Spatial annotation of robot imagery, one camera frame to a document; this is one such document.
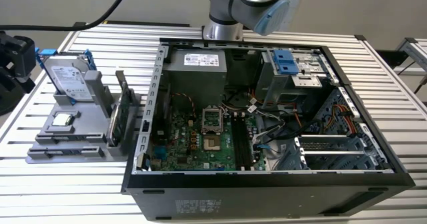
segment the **case label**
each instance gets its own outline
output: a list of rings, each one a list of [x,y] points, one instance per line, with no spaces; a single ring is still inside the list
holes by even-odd
[[[220,199],[209,200],[175,200],[176,212],[183,213],[219,213]]]

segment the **motherboard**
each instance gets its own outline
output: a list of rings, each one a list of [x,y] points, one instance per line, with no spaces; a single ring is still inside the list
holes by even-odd
[[[233,144],[232,116],[217,115],[208,109],[192,118],[188,113],[175,111],[171,115],[169,137],[167,145],[153,146],[153,171],[240,171],[236,166],[236,147]],[[261,153],[252,155],[251,139],[257,133],[255,117],[244,118],[245,144],[253,170],[265,170]],[[208,131],[203,127],[221,126],[221,132]]]

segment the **sticker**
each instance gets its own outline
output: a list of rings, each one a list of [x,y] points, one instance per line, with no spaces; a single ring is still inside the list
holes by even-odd
[[[249,113],[252,113],[255,110],[256,110],[256,105],[251,105],[247,109]]]
[[[307,64],[299,63],[297,64],[299,69],[309,69],[309,66]]]
[[[72,66],[52,66],[50,70],[66,96],[76,101],[93,101],[85,80],[77,68]]]
[[[257,100],[252,97],[252,99],[248,101],[252,105],[257,102]]]
[[[219,67],[219,55],[211,54],[185,54],[184,66]]]
[[[209,200],[175,200],[176,212],[187,213],[219,213],[221,207],[220,199]]]
[[[68,136],[53,136],[54,140],[69,140]]]

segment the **metal frame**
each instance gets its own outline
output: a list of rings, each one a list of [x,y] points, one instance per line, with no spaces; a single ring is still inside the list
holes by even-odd
[[[243,34],[248,42],[328,46],[416,187],[349,217],[233,219],[227,222],[425,223],[427,146],[423,144],[427,140],[427,121],[419,103],[409,100],[408,92],[392,77],[392,71],[383,68],[380,58],[375,58],[352,35],[275,32],[269,36],[260,36],[251,31]],[[115,70],[121,69],[136,93],[147,95],[147,79],[152,75],[159,38],[196,39],[200,35],[199,28],[101,24],[77,34],[66,51],[92,50],[97,68],[103,72],[103,82],[112,91],[119,89],[113,81]],[[28,141],[38,133],[44,115],[49,114],[53,103],[53,86],[44,75],[37,79],[33,92],[25,95],[0,131],[0,200],[4,203],[0,217],[5,217],[1,221],[116,223],[125,218],[128,222],[145,222],[132,197],[119,194],[125,162],[25,163],[26,150],[32,146]]]

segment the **seagate hard drive label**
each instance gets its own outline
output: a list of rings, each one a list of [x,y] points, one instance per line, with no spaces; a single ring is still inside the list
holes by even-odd
[[[52,66],[50,70],[66,96],[76,101],[93,100],[85,80],[77,68],[72,66]]]

